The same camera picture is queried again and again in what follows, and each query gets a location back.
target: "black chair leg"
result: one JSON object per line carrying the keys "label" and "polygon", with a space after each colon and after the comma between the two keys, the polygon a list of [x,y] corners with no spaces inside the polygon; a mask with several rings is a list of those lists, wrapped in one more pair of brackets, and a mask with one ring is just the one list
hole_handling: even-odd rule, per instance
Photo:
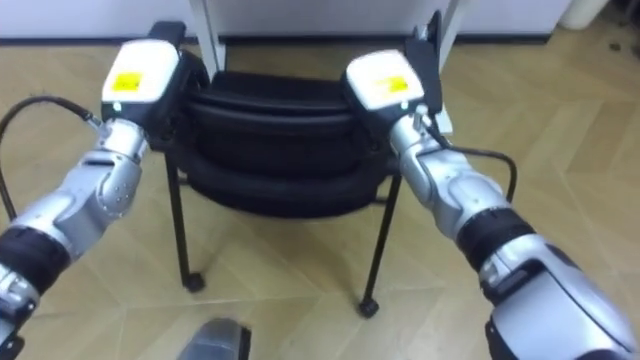
{"label": "black chair leg", "polygon": [[167,181],[169,183],[169,197],[171,199],[171,214],[173,215],[173,229],[176,236],[176,248],[178,250],[178,266],[182,286],[189,292],[196,293],[205,287],[202,274],[189,270],[189,253],[187,252],[187,237],[184,230],[184,216],[182,214],[182,200],[180,198],[180,180],[178,179],[178,167],[173,163],[171,156],[165,154],[164,161],[167,166]]}
{"label": "black chair leg", "polygon": [[362,297],[360,305],[358,305],[360,315],[364,316],[367,319],[373,317],[380,309],[380,305],[378,305],[378,303],[373,298],[373,290],[376,286],[378,270],[380,270],[380,261],[382,260],[382,254],[384,253],[384,246],[387,243],[389,227],[391,226],[391,220],[393,219],[393,211],[396,207],[398,192],[400,191],[401,183],[402,176],[394,175],[391,181],[391,188],[389,189],[389,196],[387,197],[387,205],[384,209],[384,216],[382,217],[382,224],[380,225],[380,233],[378,234],[376,250],[371,261],[371,269],[369,270],[367,288],[364,291],[364,296]]}

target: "parquet floor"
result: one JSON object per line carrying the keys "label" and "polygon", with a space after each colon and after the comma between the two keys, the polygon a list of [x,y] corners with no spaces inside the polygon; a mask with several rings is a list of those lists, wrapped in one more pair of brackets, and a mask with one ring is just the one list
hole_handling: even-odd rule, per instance
{"label": "parquet floor", "polygon": [[[516,206],[633,318],[640,333],[640,62],[604,22],[546,46],[459,46],[443,75],[453,140],[514,156]],[[233,69],[337,78],[356,46],[230,50]],[[0,48],[0,112],[36,93],[98,110],[109,47]],[[11,127],[2,166],[22,209],[94,142],[45,106]],[[506,181],[500,165],[475,162]],[[144,162],[129,217],[65,273],[23,329],[21,359],[172,359],[214,316],[253,329],[252,359],[485,359],[490,306],[474,273],[404,187],[370,321],[354,312],[382,211],[293,222],[226,210],[185,189],[189,246],[208,287],[180,286],[164,163]]]}

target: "robotic arm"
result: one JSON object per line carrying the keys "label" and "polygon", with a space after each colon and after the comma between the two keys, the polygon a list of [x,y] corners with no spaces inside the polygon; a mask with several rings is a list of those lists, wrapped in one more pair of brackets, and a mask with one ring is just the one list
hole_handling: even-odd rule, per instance
{"label": "robotic arm", "polygon": [[395,50],[354,60],[346,82],[370,130],[389,137],[415,196],[478,273],[494,305],[485,327],[494,359],[633,357],[627,318],[513,210],[495,181],[443,148],[446,140],[424,104],[425,92],[438,88],[423,89]]}
{"label": "robotic arm", "polygon": [[[189,77],[179,39],[159,38],[123,46],[103,89],[106,121],[96,124],[94,149],[0,235],[0,360],[17,357],[24,344],[17,332],[40,297],[131,206],[146,136]],[[495,306],[485,328],[493,358],[633,357],[636,343],[624,315],[518,216],[493,180],[442,148],[433,108],[423,104],[428,97],[402,54],[356,59],[346,82],[366,125],[389,137],[415,196],[478,273]]]}

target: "chair backrest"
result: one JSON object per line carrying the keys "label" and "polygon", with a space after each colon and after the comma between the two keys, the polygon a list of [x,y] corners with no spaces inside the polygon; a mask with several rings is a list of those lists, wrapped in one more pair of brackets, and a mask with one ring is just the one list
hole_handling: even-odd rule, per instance
{"label": "chair backrest", "polygon": [[190,95],[174,156],[191,186],[234,208],[336,216],[369,205],[390,151],[331,81],[220,72]]}

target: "white cabinet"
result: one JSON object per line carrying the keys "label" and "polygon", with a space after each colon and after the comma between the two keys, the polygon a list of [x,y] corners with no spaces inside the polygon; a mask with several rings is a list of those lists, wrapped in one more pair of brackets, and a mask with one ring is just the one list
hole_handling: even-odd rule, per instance
{"label": "white cabinet", "polygon": [[[221,34],[390,34],[448,0],[210,0]],[[475,0],[464,33],[548,33],[569,0]],[[0,37],[138,36],[159,19],[193,25],[188,0],[0,0]]]}

